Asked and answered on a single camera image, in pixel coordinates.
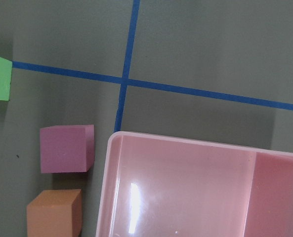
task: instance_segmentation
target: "blue tape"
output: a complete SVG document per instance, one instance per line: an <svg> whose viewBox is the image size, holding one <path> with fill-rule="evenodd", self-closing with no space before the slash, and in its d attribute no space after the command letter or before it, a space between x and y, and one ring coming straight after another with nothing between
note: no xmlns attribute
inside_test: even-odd
<svg viewBox="0 0 293 237"><path fill-rule="evenodd" d="M106 75L101 75L96 73L87 73L87 72L75 71L70 69L42 66L42 65L31 64L31 63L22 63L22 62L13 61L12 67L29 70L29 71L35 71L35 72L51 73L56 75L62 75L62 76L68 76L68 77L74 77L74 78L83 78L83 79L89 79L89 80L98 80L98 81L111 82L111 83L117 83L117 84L121 84L122 82L122 78L119 78L119 77L106 76Z"/></svg>
<svg viewBox="0 0 293 237"><path fill-rule="evenodd" d="M131 20L130 20L130 28L128 31L128 37L127 37L127 43L126 43L126 56L125 56L125 62L123 66L123 73L122 73L122 77L126 79L128 79L128 75L130 73L139 7L140 7L140 0L134 0L133 7L132 7Z"/></svg>
<svg viewBox="0 0 293 237"><path fill-rule="evenodd" d="M135 30L136 30L139 8L140 8L140 0L134 0L133 6L132 6L130 27L129 27L128 36L127 36L126 56L125 56L123 72L122 72L123 82L120 87L119 106L118 106L117 115L116 115L114 132L121 130L122 117L123 117L123 112L124 112L125 102L126 102L127 81L128 81L128 76L130 74L132 52L133 52L133 46L134 46L134 37L135 37Z"/></svg>
<svg viewBox="0 0 293 237"><path fill-rule="evenodd" d="M246 96L225 94L220 92L193 89L193 88L187 88L182 86L167 85L167 84L148 82L148 81L142 81L142 80L134 80L134 79L129 79L128 85L293 111L293 104L251 98Z"/></svg>
<svg viewBox="0 0 293 237"><path fill-rule="evenodd" d="M142 81L142 80L123 79L119 77L106 76L101 74L87 73L87 72L74 71L74 70L55 68L55 67L48 67L48 66L42 66L37 64L31 64L31 63L22 63L22 62L16 62L16 61L12 62L12 67L23 69L23 70L35 71L35 72L50 73L50 74L56 74L56 75L74 77L74 78L83 78L83 79L98 80L98 81L121 84L120 94L119 94L119 108L121 108L122 110L119 111L118 109L116 123L115 123L116 124L115 131L119 131L121 128L123 109L124 109L124 104L126 99L126 89L128 85L147 88L147 89L163 90L168 92L202 96L202 97L213 98L213 99L234 101L234 102L240 102L245 104L259 105L259 106L293 111L293 104L271 101L271 100L257 99L257 98L246 97L246 96L225 94L220 92L193 89L193 88L187 88L182 86L161 84L161 83Z"/></svg>

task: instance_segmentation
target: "plastic bin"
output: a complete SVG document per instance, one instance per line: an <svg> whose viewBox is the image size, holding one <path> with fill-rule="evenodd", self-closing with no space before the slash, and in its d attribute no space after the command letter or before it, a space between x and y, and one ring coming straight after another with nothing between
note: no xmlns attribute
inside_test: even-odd
<svg viewBox="0 0 293 237"><path fill-rule="evenodd" d="M97 237L293 237L293 154L117 132Z"/></svg>

